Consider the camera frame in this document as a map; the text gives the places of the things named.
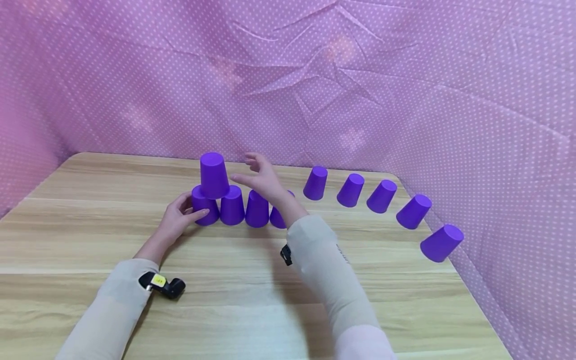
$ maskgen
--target left hand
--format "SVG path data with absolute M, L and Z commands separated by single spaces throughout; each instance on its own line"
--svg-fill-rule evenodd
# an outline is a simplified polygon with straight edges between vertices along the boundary
M 168 204 L 162 221 L 152 238 L 166 241 L 169 245 L 172 245 L 190 224 L 202 219 L 210 212 L 208 209 L 193 212 L 190 197 L 191 193 L 187 191 Z

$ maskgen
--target hand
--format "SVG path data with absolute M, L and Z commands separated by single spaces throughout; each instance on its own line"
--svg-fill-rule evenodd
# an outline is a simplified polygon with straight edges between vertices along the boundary
M 250 166 L 250 170 L 258 174 L 256 176 L 232 174 L 230 176 L 232 181 L 254 189 L 258 194 L 262 195 L 263 198 L 268 200 L 272 206 L 276 206 L 285 197 L 291 196 L 280 183 L 273 165 L 264 155 L 247 153 L 245 162 Z
M 158 229 L 150 237 L 151 239 L 166 241 L 172 245 L 184 233 L 186 228 L 193 222 L 205 217 L 210 210 L 203 209 L 193 213 L 191 193 L 180 194 L 173 202 L 169 203 Z

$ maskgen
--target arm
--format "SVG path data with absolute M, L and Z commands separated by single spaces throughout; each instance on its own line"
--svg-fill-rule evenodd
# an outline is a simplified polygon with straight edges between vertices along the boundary
M 266 158 L 248 153 L 246 163 L 258 175 L 233 174 L 232 180 L 253 188 L 280 211 L 295 269 L 328 313 L 336 359 L 396 359 L 336 234 L 289 195 Z
M 158 272 L 166 252 L 192 222 L 208 211 L 192 213 L 190 194 L 166 208 L 158 229 L 133 259 L 120 262 L 98 290 L 96 298 L 64 342 L 56 360 L 118 360 L 148 302 L 150 292 L 138 279 Z

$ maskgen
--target beige sleeve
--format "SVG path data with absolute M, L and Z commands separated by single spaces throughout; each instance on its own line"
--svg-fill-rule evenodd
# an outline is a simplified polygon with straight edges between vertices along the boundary
M 326 308 L 335 341 L 353 326 L 380 329 L 364 289 L 338 247 L 336 234 L 321 217 L 308 215 L 297 220 L 288 230 L 287 242 L 302 281 Z
M 76 324 L 56 360 L 119 360 L 148 302 L 138 279 L 158 265 L 146 259 L 119 263 Z

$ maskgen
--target pink polka dot fabric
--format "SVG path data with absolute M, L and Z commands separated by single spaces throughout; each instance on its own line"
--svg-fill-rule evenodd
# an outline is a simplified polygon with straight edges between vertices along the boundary
M 515 359 L 576 354 L 573 0 L 0 1 L 0 215 L 80 151 L 392 172 Z

